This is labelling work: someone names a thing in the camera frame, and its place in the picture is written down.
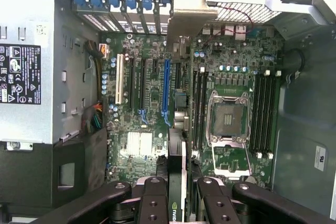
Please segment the black RAM slot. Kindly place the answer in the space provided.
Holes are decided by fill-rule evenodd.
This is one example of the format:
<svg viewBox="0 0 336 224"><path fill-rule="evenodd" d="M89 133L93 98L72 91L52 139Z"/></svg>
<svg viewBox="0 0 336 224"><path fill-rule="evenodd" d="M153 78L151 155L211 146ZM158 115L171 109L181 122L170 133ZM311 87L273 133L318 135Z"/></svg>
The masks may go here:
<svg viewBox="0 0 336 224"><path fill-rule="evenodd" d="M255 75L254 98L253 98L253 114L251 119L251 135L249 149L251 153L256 150L257 141L257 119L258 119L258 104L259 104L259 90L260 89L260 75Z"/></svg>
<svg viewBox="0 0 336 224"><path fill-rule="evenodd" d="M194 102L194 139L193 139L193 150L198 150L198 121L199 121L199 107L200 107L200 95L201 95L201 82L202 76L196 71L195 72L196 82L195 82L195 102Z"/></svg>
<svg viewBox="0 0 336 224"><path fill-rule="evenodd" d="M265 135L267 132L267 106L268 106L268 77L263 76L262 77L262 90L263 90L263 95L262 95L262 124L261 124L261 133L260 133L260 151L262 154L264 154L265 151Z"/></svg>
<svg viewBox="0 0 336 224"><path fill-rule="evenodd" d="M205 122L206 122L206 117L205 117L205 109L206 109L206 89L207 89L207 78L208 78L208 72L204 72L203 76L203 86L202 86L202 107L201 107L201 132L200 132L200 151L203 152L203 140L205 136Z"/></svg>

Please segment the blue expansion slot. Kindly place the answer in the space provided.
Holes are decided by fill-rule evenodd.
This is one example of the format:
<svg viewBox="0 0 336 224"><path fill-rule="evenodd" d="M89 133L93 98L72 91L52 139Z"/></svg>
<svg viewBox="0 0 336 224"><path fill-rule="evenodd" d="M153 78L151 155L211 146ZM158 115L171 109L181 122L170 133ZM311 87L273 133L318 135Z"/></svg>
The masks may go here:
<svg viewBox="0 0 336 224"><path fill-rule="evenodd" d="M170 88L170 59L164 60L164 75L163 75L163 94L162 94L162 110L161 114L164 122L168 127L171 124L168 120L168 102L169 102L169 88Z"/></svg>

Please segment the long black expansion slot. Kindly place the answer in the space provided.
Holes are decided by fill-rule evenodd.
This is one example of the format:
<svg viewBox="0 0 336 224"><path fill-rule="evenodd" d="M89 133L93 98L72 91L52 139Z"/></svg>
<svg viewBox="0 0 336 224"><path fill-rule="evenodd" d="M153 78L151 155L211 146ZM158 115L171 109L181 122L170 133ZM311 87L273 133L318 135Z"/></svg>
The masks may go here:
<svg viewBox="0 0 336 224"><path fill-rule="evenodd" d="M129 92L129 108L133 110L134 106L134 89L135 89L135 59L130 60L130 92Z"/></svg>
<svg viewBox="0 0 336 224"><path fill-rule="evenodd" d="M139 110L143 110L145 106L146 59L141 59L140 70Z"/></svg>

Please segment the white expansion slot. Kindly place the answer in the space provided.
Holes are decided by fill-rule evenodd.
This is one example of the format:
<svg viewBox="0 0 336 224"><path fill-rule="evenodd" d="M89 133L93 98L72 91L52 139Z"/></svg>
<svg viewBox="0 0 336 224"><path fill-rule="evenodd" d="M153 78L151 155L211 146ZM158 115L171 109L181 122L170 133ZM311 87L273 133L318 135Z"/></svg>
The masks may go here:
<svg viewBox="0 0 336 224"><path fill-rule="evenodd" d="M123 99L124 54L117 54L115 103L121 104Z"/></svg>

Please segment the metal socket cover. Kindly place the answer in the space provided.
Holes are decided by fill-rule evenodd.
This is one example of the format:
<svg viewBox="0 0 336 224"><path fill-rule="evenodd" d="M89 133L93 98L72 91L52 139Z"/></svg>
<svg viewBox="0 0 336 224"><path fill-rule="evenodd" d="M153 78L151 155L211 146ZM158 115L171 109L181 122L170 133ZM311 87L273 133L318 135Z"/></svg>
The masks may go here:
<svg viewBox="0 0 336 224"><path fill-rule="evenodd" d="M213 142L211 151L216 176L238 180L252 174L246 143L229 140Z"/></svg>

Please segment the silver chipset heatsink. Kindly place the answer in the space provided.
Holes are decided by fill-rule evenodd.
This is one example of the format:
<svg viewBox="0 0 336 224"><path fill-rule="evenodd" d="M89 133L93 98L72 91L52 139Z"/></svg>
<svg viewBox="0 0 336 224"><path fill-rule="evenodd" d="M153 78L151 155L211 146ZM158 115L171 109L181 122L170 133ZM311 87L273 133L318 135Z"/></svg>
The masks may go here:
<svg viewBox="0 0 336 224"><path fill-rule="evenodd" d="M152 140L152 133L129 132L127 134L127 154L130 156L151 156Z"/></svg>

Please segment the CPU socket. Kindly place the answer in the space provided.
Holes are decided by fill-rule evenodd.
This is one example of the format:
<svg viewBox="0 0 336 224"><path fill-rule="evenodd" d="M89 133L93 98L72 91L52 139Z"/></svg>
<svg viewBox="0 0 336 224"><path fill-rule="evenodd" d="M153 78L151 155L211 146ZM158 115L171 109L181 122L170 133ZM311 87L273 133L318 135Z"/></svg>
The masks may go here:
<svg viewBox="0 0 336 224"><path fill-rule="evenodd" d="M240 148L251 133L248 92L238 96L219 94L213 90L207 106L205 137L208 146L216 144Z"/></svg>

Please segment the black open PC case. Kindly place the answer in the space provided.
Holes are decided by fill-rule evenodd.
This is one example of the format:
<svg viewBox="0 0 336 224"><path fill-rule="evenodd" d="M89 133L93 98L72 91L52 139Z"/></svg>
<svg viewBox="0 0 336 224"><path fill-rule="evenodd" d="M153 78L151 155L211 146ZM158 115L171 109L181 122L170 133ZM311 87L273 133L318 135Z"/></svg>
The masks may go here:
<svg viewBox="0 0 336 224"><path fill-rule="evenodd" d="M102 96L102 67L107 54L100 47L102 35L163 36L167 44L174 0L153 0L151 10L142 7L142 0L136 0L136 9L127 7L125 0L120 0L119 8L111 6L109 0L102 0L100 8L93 7L90 0L85 6L71 1L72 12L98 34L97 41L87 40L84 45L93 58L98 84L96 102L82 115L81 131L75 136L79 137L107 130ZM206 4L217 11L217 17L207 21L198 34L218 31L248 35L263 29L268 36L283 39L271 181L262 188L327 216L336 224L336 0L206 0ZM196 219L190 169L187 163L190 185L185 221L176 224L207 224ZM227 188L250 182L235 180L229 185L220 178L205 177L216 178ZM105 168L103 185L109 183ZM21 213L9 212L0 204L0 224L36 224L38 218L57 208Z"/></svg>

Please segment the black plastic air shroud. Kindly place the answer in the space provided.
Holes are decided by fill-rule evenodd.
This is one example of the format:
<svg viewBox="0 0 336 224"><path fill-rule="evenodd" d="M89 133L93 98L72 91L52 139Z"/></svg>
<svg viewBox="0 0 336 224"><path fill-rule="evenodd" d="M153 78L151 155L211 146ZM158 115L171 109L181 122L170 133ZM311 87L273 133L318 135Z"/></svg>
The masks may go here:
<svg viewBox="0 0 336 224"><path fill-rule="evenodd" d="M33 150L0 147L0 204L9 212L60 207L104 183L107 131Z"/></svg>

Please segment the green motherboard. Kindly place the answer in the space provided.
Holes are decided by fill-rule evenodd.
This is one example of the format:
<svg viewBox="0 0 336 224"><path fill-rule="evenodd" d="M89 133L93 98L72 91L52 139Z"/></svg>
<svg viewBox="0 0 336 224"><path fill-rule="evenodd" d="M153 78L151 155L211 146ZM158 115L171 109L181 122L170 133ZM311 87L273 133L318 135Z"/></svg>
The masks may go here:
<svg viewBox="0 0 336 224"><path fill-rule="evenodd" d="M263 29L255 29L248 35L230 35L228 32L208 31L198 34L186 43L186 55L174 59L167 50L163 36L140 34L106 33L101 38L101 50L107 54L102 67L102 96L104 99L104 120L108 132L108 158L106 179L109 182L123 180L129 184L144 176L155 175L156 162L162 155L168 158L169 129L185 129L192 124L192 133L183 131L183 137L189 141L192 159L198 161L205 176L220 178L231 185L235 180L216 176L213 171L211 146L206 137L203 140L203 152L200 151L202 86L204 72L208 72L206 89L206 109L213 90L219 94L238 96L248 92L250 100L250 129L253 114L255 75L260 75L260 91L257 119L256 150L250 152L250 136L247 144L252 174L238 180L247 180L261 187L268 187L271 181L272 159L274 154L275 106L280 81L280 52L283 39L278 35L268 36ZM117 54L124 54L123 99L116 104L116 63ZM130 60L135 59L135 89L133 110L129 108ZM139 110L141 59L146 59L145 106ZM152 74L152 61L158 60L158 73ZM162 94L164 60L170 59L170 88L168 102L168 127L162 117ZM194 102L195 72L202 76L199 101L198 150L193 150L194 139ZM262 124L263 85L262 76L268 77L267 132L265 151L260 151L260 133ZM129 132L152 133L152 155L130 156L127 154L127 134Z"/></svg>

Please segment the grey power supply unit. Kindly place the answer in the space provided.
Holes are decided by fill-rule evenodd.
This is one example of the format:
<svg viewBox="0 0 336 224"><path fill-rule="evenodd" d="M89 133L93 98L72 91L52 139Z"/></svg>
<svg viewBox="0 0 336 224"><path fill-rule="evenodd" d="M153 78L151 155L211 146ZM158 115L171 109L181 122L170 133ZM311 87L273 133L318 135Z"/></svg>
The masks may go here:
<svg viewBox="0 0 336 224"><path fill-rule="evenodd" d="M71 0L0 0L0 141L55 144L81 131L97 100L85 51L98 34Z"/></svg>

